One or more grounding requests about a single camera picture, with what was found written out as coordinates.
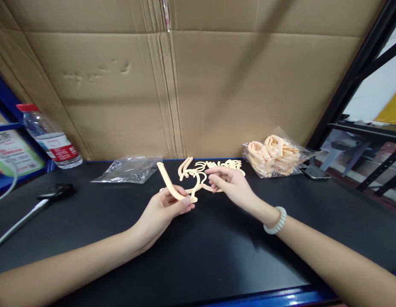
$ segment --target phone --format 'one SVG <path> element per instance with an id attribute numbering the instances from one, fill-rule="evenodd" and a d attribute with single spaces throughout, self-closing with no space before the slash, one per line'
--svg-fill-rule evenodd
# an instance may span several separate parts
<path id="1" fill-rule="evenodd" d="M 308 168 L 301 168 L 300 170 L 312 180 L 327 180 L 330 178 L 327 172 L 313 164 L 310 164 Z"/>

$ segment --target bottle label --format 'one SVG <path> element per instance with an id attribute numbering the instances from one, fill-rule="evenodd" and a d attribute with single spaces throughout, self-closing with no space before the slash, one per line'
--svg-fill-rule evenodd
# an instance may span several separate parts
<path id="1" fill-rule="evenodd" d="M 65 134 L 49 139 L 37 139 L 36 141 L 56 162 L 70 160 L 79 155 Z"/>

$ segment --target forearm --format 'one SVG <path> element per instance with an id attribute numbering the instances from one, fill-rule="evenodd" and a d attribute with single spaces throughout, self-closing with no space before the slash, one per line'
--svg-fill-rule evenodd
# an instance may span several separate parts
<path id="1" fill-rule="evenodd" d="M 141 253 L 131 229 L 0 274 L 0 306 L 45 306 Z"/>
<path id="2" fill-rule="evenodd" d="M 272 228 L 280 212 L 263 202 L 256 217 Z M 288 216 L 277 236 L 349 306 L 396 306 L 396 277 L 343 244 Z"/>

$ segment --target plastic bag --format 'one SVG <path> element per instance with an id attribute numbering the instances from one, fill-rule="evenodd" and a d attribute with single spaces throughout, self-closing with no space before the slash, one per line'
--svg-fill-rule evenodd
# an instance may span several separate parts
<path id="1" fill-rule="evenodd" d="M 162 156 L 127 156 L 115 160 L 103 175 L 91 182 L 130 182 L 143 184 L 157 170 Z"/>
<path id="2" fill-rule="evenodd" d="M 305 167 L 303 163 L 319 154 L 319 151 L 310 151 L 297 144 L 280 127 L 262 142 L 243 145 L 243 157 L 260 178 L 300 174 L 300 168 Z"/>

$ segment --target red bottle cap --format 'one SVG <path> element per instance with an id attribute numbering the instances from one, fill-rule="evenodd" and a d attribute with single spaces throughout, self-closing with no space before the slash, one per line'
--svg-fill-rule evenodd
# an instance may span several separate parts
<path id="1" fill-rule="evenodd" d="M 39 108 L 35 104 L 17 104 L 16 108 L 22 112 L 40 112 Z"/>

